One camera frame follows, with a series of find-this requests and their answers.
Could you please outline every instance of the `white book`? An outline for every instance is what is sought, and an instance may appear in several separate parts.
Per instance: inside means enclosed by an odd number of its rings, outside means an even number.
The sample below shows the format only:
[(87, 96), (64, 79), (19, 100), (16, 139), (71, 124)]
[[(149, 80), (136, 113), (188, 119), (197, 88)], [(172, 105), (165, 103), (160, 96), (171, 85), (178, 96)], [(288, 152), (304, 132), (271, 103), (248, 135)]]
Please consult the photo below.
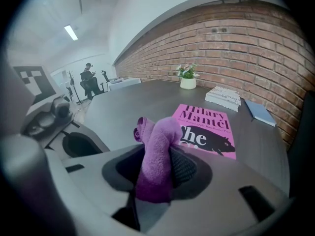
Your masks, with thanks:
[(238, 92), (215, 87), (206, 94), (206, 101), (221, 105), (228, 109), (238, 112), (238, 107), (241, 105), (241, 97)]
[(215, 87), (210, 90), (207, 95), (215, 96), (217, 98), (241, 105), (241, 97), (239, 93), (230, 89)]
[(211, 91), (207, 93), (207, 96), (217, 97), (217, 98), (229, 101), (231, 103), (234, 103), (234, 104), (237, 104), (237, 105), (241, 105), (241, 98), (240, 98), (240, 96), (213, 93)]
[(226, 100), (214, 97), (214, 96), (210, 96), (210, 95), (206, 96), (206, 101), (218, 104), (220, 106), (223, 106), (223, 107), (226, 107), (228, 109), (231, 109), (231, 110), (238, 112), (239, 105), (235, 104), (233, 102), (229, 102), (229, 101), (226, 101)]

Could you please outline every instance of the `curved white ceiling edge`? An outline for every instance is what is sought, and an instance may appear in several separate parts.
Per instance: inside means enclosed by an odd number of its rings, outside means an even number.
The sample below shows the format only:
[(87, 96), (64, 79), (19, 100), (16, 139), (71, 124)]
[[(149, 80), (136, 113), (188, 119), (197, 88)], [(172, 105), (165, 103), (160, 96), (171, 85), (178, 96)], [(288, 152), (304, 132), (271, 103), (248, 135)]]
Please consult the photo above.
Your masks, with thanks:
[[(108, 34), (111, 62), (117, 59), (141, 36), (189, 8), (219, 0), (119, 0)], [(286, 8), (283, 0), (260, 0)]]

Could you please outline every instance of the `floor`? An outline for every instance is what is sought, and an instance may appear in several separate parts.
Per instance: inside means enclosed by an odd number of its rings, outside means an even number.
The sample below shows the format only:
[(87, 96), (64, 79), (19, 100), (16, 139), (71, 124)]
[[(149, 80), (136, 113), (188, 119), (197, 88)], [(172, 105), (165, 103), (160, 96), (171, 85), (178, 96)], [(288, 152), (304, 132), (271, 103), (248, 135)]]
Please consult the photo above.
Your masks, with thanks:
[(89, 109), (91, 100), (84, 100), (81, 104), (76, 104), (74, 102), (70, 102), (70, 110), (74, 114), (74, 121), (77, 121), (79, 123), (84, 122), (85, 114), (87, 110)]

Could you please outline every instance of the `potted plant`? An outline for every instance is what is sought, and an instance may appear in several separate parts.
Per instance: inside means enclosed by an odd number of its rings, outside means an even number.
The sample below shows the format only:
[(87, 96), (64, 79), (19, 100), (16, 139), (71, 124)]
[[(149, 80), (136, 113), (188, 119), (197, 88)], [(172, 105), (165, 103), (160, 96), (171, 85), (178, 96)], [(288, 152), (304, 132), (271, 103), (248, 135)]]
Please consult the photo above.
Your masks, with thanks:
[(185, 66), (179, 65), (176, 70), (178, 70), (178, 76), (182, 78), (181, 88), (183, 89), (194, 89), (196, 87), (196, 77), (195, 74), (196, 64), (186, 64)]

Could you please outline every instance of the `dark gray table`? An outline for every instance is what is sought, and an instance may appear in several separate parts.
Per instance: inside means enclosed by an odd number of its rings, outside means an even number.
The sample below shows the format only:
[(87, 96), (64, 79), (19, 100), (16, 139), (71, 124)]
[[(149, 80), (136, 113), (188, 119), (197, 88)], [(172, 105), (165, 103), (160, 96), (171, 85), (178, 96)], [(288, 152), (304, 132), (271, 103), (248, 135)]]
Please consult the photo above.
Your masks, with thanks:
[(110, 150), (138, 144), (133, 130), (144, 116), (153, 121), (172, 116), (179, 104), (188, 104), (228, 115), (236, 157), (289, 194), (289, 166), (284, 143), (277, 127), (252, 116), (244, 102), (239, 112), (205, 101), (207, 88), (181, 89), (176, 82), (150, 81), (100, 94), (86, 113), (84, 124), (93, 130)]

